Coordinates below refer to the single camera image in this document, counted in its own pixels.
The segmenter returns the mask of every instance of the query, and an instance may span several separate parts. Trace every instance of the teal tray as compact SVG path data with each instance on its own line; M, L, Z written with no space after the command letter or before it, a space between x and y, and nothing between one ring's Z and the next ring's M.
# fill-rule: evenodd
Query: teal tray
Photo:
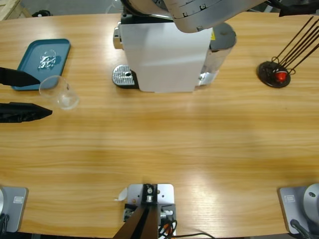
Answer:
M67 39L46 39L32 42L18 67L18 70L29 73L40 82L54 75L61 75L70 50ZM36 91L38 85L16 87L16 91Z

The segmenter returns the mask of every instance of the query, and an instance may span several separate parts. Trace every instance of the floor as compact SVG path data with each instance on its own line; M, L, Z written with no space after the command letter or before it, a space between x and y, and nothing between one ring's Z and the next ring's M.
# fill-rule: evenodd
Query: floor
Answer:
M48 10L52 15L116 13L112 0L22 0L31 14Z

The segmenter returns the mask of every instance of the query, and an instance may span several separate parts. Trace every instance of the clear glass cup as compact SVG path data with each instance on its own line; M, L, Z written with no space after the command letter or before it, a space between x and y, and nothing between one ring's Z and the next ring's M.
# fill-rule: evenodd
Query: clear glass cup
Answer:
M61 76L50 76L41 82L40 95L49 99L63 110L75 108L80 99Z

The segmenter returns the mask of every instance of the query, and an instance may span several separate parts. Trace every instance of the label sticker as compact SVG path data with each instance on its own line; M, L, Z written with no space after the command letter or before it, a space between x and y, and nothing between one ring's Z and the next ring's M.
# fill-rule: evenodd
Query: label sticker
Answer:
M210 38L210 40L211 40L211 41L215 41L215 40L216 40L214 28L213 28L213 31L212 31L212 33L211 33L211 38Z
M285 201L286 201L286 203L293 203L293 202L295 202L295 197L294 197L294 195L286 195L286 196L285 196Z
M23 203L23 199L24 199L24 197L14 197L13 203L20 203L20 204L22 204L22 203Z

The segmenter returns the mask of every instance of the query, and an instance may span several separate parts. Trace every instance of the table surface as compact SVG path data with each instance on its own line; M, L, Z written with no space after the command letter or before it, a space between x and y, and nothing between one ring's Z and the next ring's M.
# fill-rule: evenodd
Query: table surface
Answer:
M112 237L133 183L171 183L178 234L285 233L277 190L319 180L319 80L315 53L292 83L273 89L256 67L277 55L308 16L242 13L238 43L216 81L193 93L123 90L112 70L120 16L73 15L0 22L0 66L16 69L28 45L67 38L63 76L80 96L71 111L37 92L0 87L0 102L35 103L53 115L0 124L0 183L27 187L22 232Z

